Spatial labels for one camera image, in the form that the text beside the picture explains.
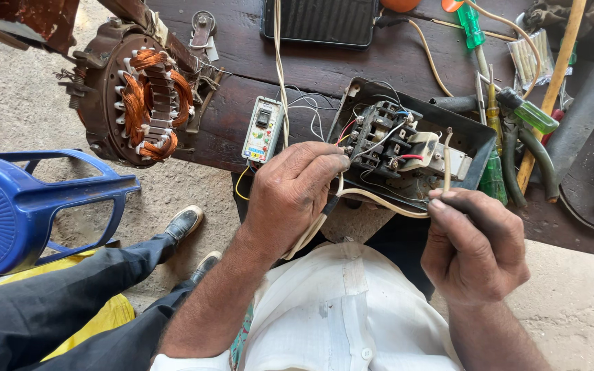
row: control panel unit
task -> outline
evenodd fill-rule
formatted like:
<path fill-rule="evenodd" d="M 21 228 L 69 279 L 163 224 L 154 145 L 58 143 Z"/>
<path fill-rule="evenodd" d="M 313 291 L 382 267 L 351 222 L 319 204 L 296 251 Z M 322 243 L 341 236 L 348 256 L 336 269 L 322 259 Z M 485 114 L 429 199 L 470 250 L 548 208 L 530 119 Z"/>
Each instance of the control panel unit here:
<path fill-rule="evenodd" d="M 280 139 L 281 125 L 283 125 L 281 102 L 257 97 L 242 148 L 242 157 L 261 164 L 269 161 Z"/>

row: pliers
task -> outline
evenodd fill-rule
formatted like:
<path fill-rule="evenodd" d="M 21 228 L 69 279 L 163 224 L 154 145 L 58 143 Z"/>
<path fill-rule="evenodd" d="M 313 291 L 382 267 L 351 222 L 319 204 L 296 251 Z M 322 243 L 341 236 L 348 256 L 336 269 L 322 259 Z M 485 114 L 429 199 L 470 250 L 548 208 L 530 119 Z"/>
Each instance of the pliers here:
<path fill-rule="evenodd" d="M 511 110 L 502 107 L 504 114 L 504 122 L 502 130 L 504 133 L 503 155 L 501 156 L 501 166 L 504 169 L 504 182 L 506 183 L 506 190 L 512 201 L 519 208 L 526 207 L 526 198 L 519 189 L 517 183 L 517 175 L 514 171 L 515 167 L 515 147 L 517 146 L 517 139 L 519 139 L 528 148 L 535 161 L 540 167 L 542 173 L 542 183 L 544 184 L 544 196 L 548 203 L 555 203 L 558 200 L 558 183 L 556 182 L 556 172 L 554 171 L 554 164 L 551 162 L 549 153 L 545 146 L 537 140 L 530 129 L 524 127 L 524 122 L 517 117 Z"/>

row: orange object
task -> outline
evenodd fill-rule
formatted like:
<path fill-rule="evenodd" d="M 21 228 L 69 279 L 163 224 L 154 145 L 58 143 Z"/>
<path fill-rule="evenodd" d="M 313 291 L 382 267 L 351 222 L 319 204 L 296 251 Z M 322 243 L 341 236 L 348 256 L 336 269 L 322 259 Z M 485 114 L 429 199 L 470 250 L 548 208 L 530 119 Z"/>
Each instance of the orange object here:
<path fill-rule="evenodd" d="M 460 9 L 462 4 L 464 4 L 464 1 L 441 0 L 441 8 L 448 13 L 453 13 L 453 12 L 458 11 L 458 9 Z"/>
<path fill-rule="evenodd" d="M 380 2 L 394 12 L 404 13 L 417 7 L 420 0 L 380 0 Z"/>

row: concrete floor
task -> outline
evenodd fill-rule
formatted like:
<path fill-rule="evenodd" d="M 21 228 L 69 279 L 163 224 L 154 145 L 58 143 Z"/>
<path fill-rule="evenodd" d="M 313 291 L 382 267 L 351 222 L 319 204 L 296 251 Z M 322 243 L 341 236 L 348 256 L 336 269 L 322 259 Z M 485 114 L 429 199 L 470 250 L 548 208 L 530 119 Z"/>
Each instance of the concrete floor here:
<path fill-rule="evenodd" d="M 107 16 L 95 1 L 81 2 L 75 27 L 78 49 L 93 38 Z M 68 97 L 52 76 L 61 68 L 71 66 L 58 55 L 35 49 L 21 52 L 0 44 L 0 152 L 82 148 L 91 153 L 84 127 L 68 109 Z M 207 252 L 223 251 L 239 220 L 227 172 L 173 159 L 146 170 L 113 167 L 119 173 L 136 174 L 143 187 L 129 197 L 115 236 L 124 246 L 162 232 L 171 216 L 186 205 L 195 203 L 206 214 L 202 227 L 177 257 L 125 293 L 139 311 L 186 279 Z M 66 160 L 51 160 L 37 169 L 37 175 L 64 180 L 74 176 L 72 169 Z M 62 212 L 53 238 L 68 246 L 92 240 L 102 230 L 103 210 L 95 206 Z M 339 208 L 323 231 L 334 241 L 343 236 L 365 241 L 391 216 L 381 210 Z M 594 371 L 594 256 L 532 241 L 527 247 L 532 278 L 508 298 L 509 305 L 555 370 Z M 441 297 L 436 296 L 433 305 L 446 315 Z"/>

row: hand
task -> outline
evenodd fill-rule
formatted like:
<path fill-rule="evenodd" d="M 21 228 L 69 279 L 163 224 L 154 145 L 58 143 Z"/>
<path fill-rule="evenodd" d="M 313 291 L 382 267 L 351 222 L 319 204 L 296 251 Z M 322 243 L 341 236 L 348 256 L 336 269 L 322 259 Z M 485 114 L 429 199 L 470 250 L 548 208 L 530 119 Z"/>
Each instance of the hand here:
<path fill-rule="evenodd" d="M 327 204 L 331 180 L 349 166 L 341 148 L 322 142 L 291 145 L 263 165 L 240 227 L 254 256 L 273 263 L 292 248 Z"/>
<path fill-rule="evenodd" d="M 453 188 L 429 196 L 432 224 L 421 266 L 449 305 L 499 302 L 529 280 L 517 215 L 479 191 Z"/>

